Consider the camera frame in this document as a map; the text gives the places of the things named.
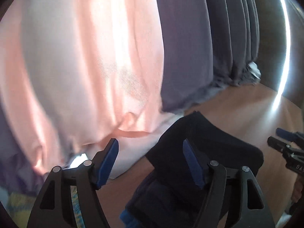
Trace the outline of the person's right hand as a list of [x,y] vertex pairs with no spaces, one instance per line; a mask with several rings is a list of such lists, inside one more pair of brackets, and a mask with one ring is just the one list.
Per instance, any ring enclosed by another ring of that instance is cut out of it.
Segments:
[[291,196],[291,200],[294,203],[297,203],[300,200],[302,196],[302,190],[303,190],[303,176],[298,175],[294,183],[294,188]]

